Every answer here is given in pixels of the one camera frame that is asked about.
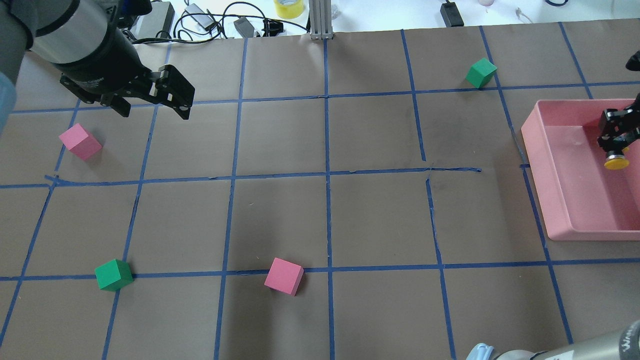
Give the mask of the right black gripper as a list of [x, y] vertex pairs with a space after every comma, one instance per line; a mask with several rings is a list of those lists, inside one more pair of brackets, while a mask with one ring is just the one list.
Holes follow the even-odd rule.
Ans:
[[[640, 50], [629, 57], [625, 64], [628, 71], [640, 71]], [[624, 109], [608, 108], [599, 119], [599, 147], [605, 152], [622, 152], [640, 138], [640, 96]]]

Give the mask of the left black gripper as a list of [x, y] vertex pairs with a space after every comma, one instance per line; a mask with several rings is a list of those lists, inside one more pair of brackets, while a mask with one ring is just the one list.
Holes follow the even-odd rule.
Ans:
[[112, 25], [88, 55], [50, 63], [62, 73], [61, 83], [84, 103], [99, 102], [120, 116], [129, 117], [128, 98], [138, 98], [169, 107], [183, 120], [190, 118], [195, 87], [173, 64], [165, 64], [157, 71], [144, 66], [133, 44]]

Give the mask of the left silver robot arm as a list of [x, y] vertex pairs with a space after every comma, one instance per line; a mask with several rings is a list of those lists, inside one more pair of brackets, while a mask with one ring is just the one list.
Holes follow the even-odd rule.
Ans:
[[1, 125], [15, 109], [28, 51], [56, 68], [62, 86], [83, 103], [100, 103], [128, 117], [129, 99], [137, 98], [188, 120], [194, 86], [171, 64], [157, 71], [144, 66], [122, 32], [130, 20], [152, 11], [150, 0], [3, 0]]

